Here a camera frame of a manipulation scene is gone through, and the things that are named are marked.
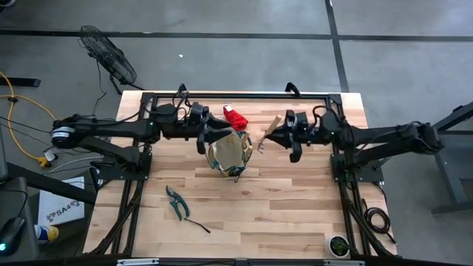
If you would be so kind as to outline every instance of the wooden table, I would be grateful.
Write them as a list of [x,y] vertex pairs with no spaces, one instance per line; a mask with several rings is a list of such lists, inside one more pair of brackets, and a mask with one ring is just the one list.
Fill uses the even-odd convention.
[[[141,98],[139,91],[125,91],[118,119],[134,114]],[[345,115],[351,125],[366,128],[361,96],[343,93]],[[169,99],[160,99],[159,104]],[[249,120],[247,131],[258,140],[276,115],[286,109],[307,112],[324,105],[318,100],[192,99],[209,106],[223,117],[222,107],[232,107]],[[113,143],[131,145],[131,140],[115,138]],[[153,145],[153,164],[145,182],[138,217],[133,256],[205,258],[329,258],[324,241],[333,234],[345,235],[338,186],[332,181],[329,156],[331,145],[303,146],[298,163],[290,163],[289,150],[267,140],[265,153],[254,152],[238,183],[223,178],[208,167],[197,153],[195,140],[161,140]],[[208,234],[190,222],[179,222],[169,205],[165,187],[181,194],[191,219],[211,230]],[[117,219],[123,181],[112,181],[98,192],[84,252],[105,237]],[[387,211],[383,194],[374,185],[360,184],[361,197],[368,206]],[[355,221],[355,240],[361,252],[359,229]],[[127,230],[122,234],[122,245]],[[377,235],[388,250],[395,246],[385,235]]]

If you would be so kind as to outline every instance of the red cloth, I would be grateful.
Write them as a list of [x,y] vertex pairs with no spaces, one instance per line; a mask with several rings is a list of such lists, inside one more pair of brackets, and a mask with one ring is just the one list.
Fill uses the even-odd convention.
[[231,124],[231,127],[235,130],[242,131],[246,129],[248,120],[246,120],[246,118],[244,118],[241,114],[237,113],[237,111],[233,110],[231,106],[224,106],[223,114],[225,115],[227,121]]

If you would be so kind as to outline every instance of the fan grille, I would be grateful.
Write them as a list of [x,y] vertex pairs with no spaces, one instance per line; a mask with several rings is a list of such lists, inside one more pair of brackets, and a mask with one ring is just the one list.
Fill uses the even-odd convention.
[[96,59],[104,69],[118,79],[121,83],[133,84],[136,72],[126,60],[123,52],[118,49],[96,27],[86,25],[81,27],[81,41],[91,57]]

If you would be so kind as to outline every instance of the yellow cable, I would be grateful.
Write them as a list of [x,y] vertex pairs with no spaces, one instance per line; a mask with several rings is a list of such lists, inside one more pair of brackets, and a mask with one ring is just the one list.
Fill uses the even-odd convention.
[[[11,95],[0,95],[0,98],[6,98],[6,97],[12,97],[12,96]],[[40,103],[37,103],[35,100],[33,100],[31,98],[28,98],[26,96],[23,96],[23,95],[15,95],[15,97],[25,99],[25,100],[28,100],[28,101],[34,103],[36,106],[38,106],[41,109],[43,109],[44,111],[46,111],[50,115],[50,117],[52,117],[52,119],[57,120],[57,118],[52,114],[52,112],[48,108],[42,106]]]
[[[0,98],[5,98],[5,97],[12,97],[12,98],[14,98],[14,97],[18,97],[18,98],[22,98],[22,99],[28,100],[28,101],[30,101],[31,103],[34,103],[36,106],[39,106],[40,108],[42,108],[44,111],[46,111],[53,119],[56,119],[56,118],[54,117],[54,115],[52,115],[51,111],[50,111],[48,108],[42,106],[41,104],[37,103],[37,102],[34,101],[33,99],[30,99],[30,98],[28,98],[28,97],[21,96],[21,95],[16,95],[16,96],[15,96],[15,92],[13,91],[13,86],[12,86],[12,84],[10,83],[10,81],[8,80],[7,76],[5,76],[5,74],[4,74],[2,71],[0,71],[0,75],[7,81],[8,86],[9,86],[10,91],[11,91],[11,95],[0,95]],[[21,147],[20,142],[17,141],[15,135],[13,134],[12,125],[11,125],[11,122],[10,122],[10,121],[11,121],[11,116],[12,116],[12,113],[13,113],[13,107],[14,107],[14,106],[15,106],[15,103],[12,102],[11,105],[10,105],[10,111],[8,112],[8,117],[7,117],[7,118],[8,118],[8,128],[9,128],[9,130],[10,130],[10,134],[11,134],[11,136],[12,136],[12,138],[13,138],[13,141],[16,143],[16,145],[18,146],[18,148],[20,149],[21,152],[23,152],[23,153],[24,153],[25,155],[27,155],[28,157],[33,158],[33,159],[39,161],[39,163],[41,164],[41,166],[45,166],[45,164],[47,163],[46,157],[36,157],[36,156],[34,156],[34,155],[31,155],[31,154],[28,153],[27,151],[25,151],[25,150],[23,149],[23,147]]]

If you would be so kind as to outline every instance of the gray floor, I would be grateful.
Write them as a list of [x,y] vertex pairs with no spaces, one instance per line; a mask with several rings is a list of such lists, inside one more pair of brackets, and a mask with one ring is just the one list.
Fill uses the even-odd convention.
[[[341,34],[473,34],[473,2],[467,0],[333,0],[333,8]],[[1,28],[76,30],[83,24],[138,32],[330,33],[322,0],[18,0],[0,14]],[[0,38],[0,70],[43,81],[39,89],[17,88],[16,93],[36,99],[58,117],[91,113],[101,94],[98,72],[77,38]],[[176,89],[186,83],[194,90],[279,91],[292,81],[302,91],[340,92],[331,41],[112,40],[137,70],[137,84],[149,89]],[[472,50],[473,43],[341,43],[350,91],[362,94],[370,126],[436,122],[472,101]],[[102,79],[109,94],[98,115],[114,117],[120,98],[108,78]],[[8,106],[7,101],[0,104],[0,114],[6,115]],[[16,105],[13,119],[42,129],[52,122],[24,101]],[[34,154],[46,148],[18,138]],[[43,171],[19,152],[5,130],[4,139],[10,162]],[[71,159],[63,154],[60,162]],[[473,264],[473,213],[430,213],[449,202],[434,158],[406,154],[391,159],[383,170],[398,252],[406,258]]]

